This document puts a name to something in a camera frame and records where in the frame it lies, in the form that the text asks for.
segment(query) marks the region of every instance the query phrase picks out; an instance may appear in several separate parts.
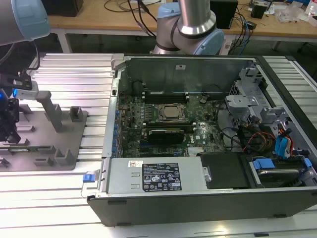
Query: black box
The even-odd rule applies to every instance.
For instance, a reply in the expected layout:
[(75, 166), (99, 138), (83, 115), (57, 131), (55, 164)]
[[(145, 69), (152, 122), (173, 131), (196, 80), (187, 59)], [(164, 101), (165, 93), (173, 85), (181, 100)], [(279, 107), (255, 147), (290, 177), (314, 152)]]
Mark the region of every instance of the black box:
[(262, 19), (266, 9), (267, 9), (267, 6), (265, 5), (255, 4), (251, 11), (251, 17)]
[(42, 0), (48, 15), (77, 16), (84, 0)]
[(230, 29), (238, 0), (211, 0), (210, 9), (216, 14), (217, 28)]

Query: warning label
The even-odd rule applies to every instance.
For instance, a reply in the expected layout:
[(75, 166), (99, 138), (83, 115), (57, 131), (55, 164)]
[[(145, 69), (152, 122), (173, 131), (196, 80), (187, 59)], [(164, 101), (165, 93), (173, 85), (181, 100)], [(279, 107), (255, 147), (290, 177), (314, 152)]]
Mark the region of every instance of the warning label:
[(178, 191), (182, 190), (178, 163), (143, 164), (143, 191)]

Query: wooden table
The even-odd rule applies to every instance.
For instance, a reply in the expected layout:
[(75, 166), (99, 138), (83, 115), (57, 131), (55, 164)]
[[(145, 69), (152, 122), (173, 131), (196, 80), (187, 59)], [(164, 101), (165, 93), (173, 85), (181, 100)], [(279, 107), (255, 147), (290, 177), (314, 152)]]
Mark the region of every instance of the wooden table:
[[(49, 16), (52, 32), (58, 34), (64, 53), (71, 53), (71, 47), (67, 34), (99, 34), (99, 35), (146, 35), (135, 23), (130, 12), (111, 12), (104, 8), (106, 0), (84, 0), (84, 5), (77, 17)], [(249, 0), (239, 1), (239, 10), (246, 20), (257, 24), (252, 34), (253, 40), (267, 41), (297, 41), (297, 42), (317, 42), (317, 27), (313, 27), (308, 22), (288, 22), (279, 23), (275, 16), (264, 15), (262, 19), (250, 17), (250, 12), (243, 4)], [(159, 4), (149, 6), (151, 13), (156, 16)], [(120, 10), (115, 0), (110, 1), (107, 7), (113, 10)], [(142, 17), (147, 26), (156, 31), (156, 22), (147, 14), (142, 13)], [(221, 49), (221, 54), (226, 55), (234, 39), (241, 32), (241, 25), (238, 20), (234, 20), (229, 30), (223, 30), (225, 42)]]

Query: floor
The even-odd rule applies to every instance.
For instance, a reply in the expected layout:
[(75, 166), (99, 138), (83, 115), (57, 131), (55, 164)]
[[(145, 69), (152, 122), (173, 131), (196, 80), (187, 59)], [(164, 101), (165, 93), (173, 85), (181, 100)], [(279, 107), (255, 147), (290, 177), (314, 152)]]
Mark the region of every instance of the floor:
[[(97, 35), (70, 35), (70, 42), (75, 53), (149, 53), (155, 46), (155, 39), (147, 36), (102, 36), (103, 45), (99, 44)], [(62, 52), (55, 34), (36, 41), (40, 52)], [(317, 44), (308, 44), (301, 53), (297, 50), (300, 42), (282, 42), (277, 51), (271, 49), (273, 42), (250, 41), (242, 55), (254, 56), (293, 56), (302, 67), (317, 80)], [(8, 46), (0, 47), (0, 56), (4, 55)], [(2, 72), (16, 73), (31, 62), (35, 56), (33, 44), (19, 43), (11, 57), (0, 66)]]

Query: blue drive bracket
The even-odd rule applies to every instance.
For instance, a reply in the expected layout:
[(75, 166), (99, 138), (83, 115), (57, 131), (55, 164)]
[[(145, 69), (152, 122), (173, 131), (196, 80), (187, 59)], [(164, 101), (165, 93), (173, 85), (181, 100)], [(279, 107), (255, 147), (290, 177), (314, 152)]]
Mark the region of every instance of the blue drive bracket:
[(275, 169), (272, 159), (269, 158), (256, 159), (253, 161), (253, 166), (256, 170)]

